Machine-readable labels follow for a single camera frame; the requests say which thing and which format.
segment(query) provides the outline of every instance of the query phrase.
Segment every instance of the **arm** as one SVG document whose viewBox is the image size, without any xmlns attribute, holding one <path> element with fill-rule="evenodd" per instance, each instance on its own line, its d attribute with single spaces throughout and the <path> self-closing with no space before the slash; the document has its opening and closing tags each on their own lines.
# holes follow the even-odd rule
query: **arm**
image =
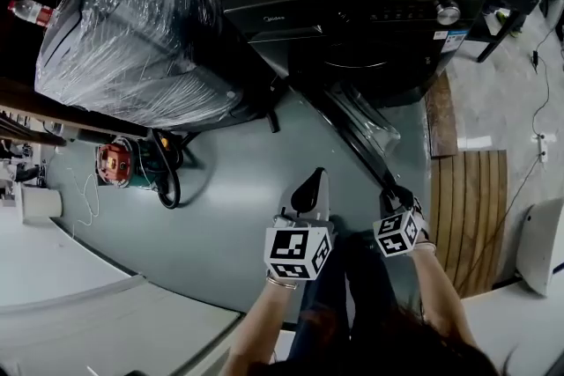
<svg viewBox="0 0 564 376">
<path fill-rule="evenodd" d="M 223 375 L 247 375 L 252 364 L 271 361 L 292 293 L 288 288 L 266 283 L 239 326 Z"/>
<path fill-rule="evenodd" d="M 427 249 L 414 249 L 412 258 L 429 323 L 442 335 L 457 336 L 477 347 L 460 298 L 434 253 Z"/>
</svg>

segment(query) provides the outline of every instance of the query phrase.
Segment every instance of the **gray floor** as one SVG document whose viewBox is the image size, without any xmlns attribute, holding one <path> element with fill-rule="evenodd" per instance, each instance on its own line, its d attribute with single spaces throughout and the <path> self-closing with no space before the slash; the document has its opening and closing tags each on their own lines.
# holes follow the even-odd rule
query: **gray floor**
<svg viewBox="0 0 564 376">
<path fill-rule="evenodd" d="M 494 32 L 499 29 L 494 18 L 488 19 Z M 516 38 L 508 36 L 485 62 L 475 61 L 485 44 L 465 42 L 448 67 L 458 147 L 460 151 L 507 149 L 509 201 L 539 152 L 531 122 L 535 110 L 546 100 L 545 67 L 541 63 L 536 73 L 531 55 L 552 28 L 537 7 L 527 18 L 523 32 Z M 527 209 L 564 195 L 564 141 L 560 132 L 564 123 L 564 60 L 560 51 L 556 33 L 551 33 L 538 51 L 546 62 L 550 100 L 538 113 L 535 128 L 547 137 L 548 161 L 537 164 L 508 214 L 499 279 L 513 276 Z"/>
<path fill-rule="evenodd" d="M 387 110 L 402 134 L 389 165 L 399 183 L 424 206 L 429 203 L 426 117 L 422 104 Z M 63 194 L 63 226 L 123 266 L 172 291 L 217 306 L 248 311 L 263 287 L 264 229 L 277 213 L 284 189 L 305 180 L 317 166 L 330 175 L 331 213 L 354 231 L 380 217 L 380 188 L 322 117 L 296 94 L 278 110 L 281 131 L 266 120 L 214 130 L 189 146 L 198 168 L 180 171 L 182 201 L 166 210 L 157 196 L 138 188 L 99 189 L 100 215 L 92 225 L 82 189 L 93 172 L 93 147 L 74 143 L 55 155 L 48 184 Z M 87 197 L 95 204 L 93 185 Z M 388 259 L 390 277 L 405 303 L 416 299 L 411 260 Z M 300 297 L 287 316 L 296 318 Z"/>
</svg>

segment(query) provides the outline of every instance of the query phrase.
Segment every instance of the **plastic-wrapped appliance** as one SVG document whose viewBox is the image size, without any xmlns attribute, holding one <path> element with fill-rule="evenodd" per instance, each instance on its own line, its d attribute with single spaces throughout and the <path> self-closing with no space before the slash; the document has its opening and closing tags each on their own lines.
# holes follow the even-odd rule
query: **plastic-wrapped appliance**
<svg viewBox="0 0 564 376">
<path fill-rule="evenodd" d="M 35 90 L 146 127 L 201 130 L 264 115 L 274 78 L 220 0 L 63 0 Z"/>
</svg>

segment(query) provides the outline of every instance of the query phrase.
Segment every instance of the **wooden slat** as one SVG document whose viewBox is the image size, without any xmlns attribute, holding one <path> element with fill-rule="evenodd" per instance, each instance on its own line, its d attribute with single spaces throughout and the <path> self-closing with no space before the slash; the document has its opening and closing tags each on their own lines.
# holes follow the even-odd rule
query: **wooden slat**
<svg viewBox="0 0 564 376">
<path fill-rule="evenodd" d="M 500 195 L 498 196 L 497 207 L 497 230 L 495 234 L 495 242 L 492 245 L 492 261 L 488 269 L 488 276 L 486 280 L 486 288 L 489 290 L 494 285 L 497 277 L 497 269 L 500 260 L 501 244 L 503 243 L 503 231 L 505 229 L 505 211 L 508 202 L 508 154 L 507 151 L 499 152 L 499 167 L 500 167 Z"/>
<path fill-rule="evenodd" d="M 450 224 L 452 221 L 452 158 L 440 160 L 441 201 L 439 204 L 439 232 L 437 236 L 437 259 L 445 268 L 449 254 Z"/>
<path fill-rule="evenodd" d="M 450 226 L 449 254 L 445 271 L 450 281 L 454 283 L 456 269 L 460 258 L 460 247 L 462 242 L 464 226 L 464 192 L 465 192 L 465 170 L 464 155 L 462 153 L 452 158 L 452 222 Z"/>
<path fill-rule="evenodd" d="M 461 285 L 465 284 L 467 280 L 476 242 L 476 226 L 479 211 L 479 155 L 477 152 L 464 153 L 464 170 L 466 175 L 464 187 L 464 228 L 458 269 L 456 270 L 454 282 L 461 296 L 465 292 L 465 286 L 461 289 Z"/>
<path fill-rule="evenodd" d="M 431 157 L 458 154 L 455 111 L 452 106 L 450 85 L 444 71 L 425 96 Z"/>
<path fill-rule="evenodd" d="M 441 168 L 439 160 L 431 160 L 431 241 L 437 242 L 439 232 L 439 201 L 441 199 Z"/>
<path fill-rule="evenodd" d="M 483 293 L 487 291 L 487 277 L 490 270 L 490 263 L 492 262 L 492 255 L 494 252 L 494 235 L 495 227 L 497 226 L 497 209 L 500 196 L 500 166 L 499 166 L 499 153 L 497 151 L 488 152 L 489 165 L 490 165 L 490 196 L 488 206 L 488 218 L 486 226 L 486 243 L 484 245 L 484 252 L 479 264 L 479 276 L 476 286 L 476 292 Z"/>
<path fill-rule="evenodd" d="M 15 122 L 5 114 L 0 114 L 0 138 L 20 140 L 26 143 L 49 144 L 52 146 L 65 146 L 66 141 L 56 135 L 45 132 L 36 132 Z"/>
<path fill-rule="evenodd" d="M 486 229 L 490 203 L 490 159 L 487 151 L 479 152 L 479 211 L 476 231 L 474 255 L 469 269 L 468 282 L 465 295 L 472 296 L 476 293 L 479 276 L 479 259 L 482 258 L 484 244 L 486 243 Z"/>
</svg>

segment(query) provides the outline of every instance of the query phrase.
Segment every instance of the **bracelet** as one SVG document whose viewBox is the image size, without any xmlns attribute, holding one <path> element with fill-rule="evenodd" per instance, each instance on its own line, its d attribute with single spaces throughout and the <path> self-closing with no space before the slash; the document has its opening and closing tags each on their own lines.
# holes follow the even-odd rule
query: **bracelet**
<svg viewBox="0 0 564 376">
<path fill-rule="evenodd" d="M 437 254 L 437 246 L 435 246 L 433 243 L 431 243 L 430 241 L 420 241 L 419 243 L 416 243 L 415 246 L 413 247 L 413 250 L 424 250 L 424 251 L 430 251 L 433 254 Z"/>
<path fill-rule="evenodd" d="M 297 284 L 284 284 L 282 282 L 277 281 L 274 277 L 272 277 L 270 274 L 268 274 L 266 276 L 266 281 L 270 282 L 273 285 L 277 285 L 278 287 L 284 287 L 290 290 L 295 290 L 296 288 L 298 288 Z"/>
</svg>

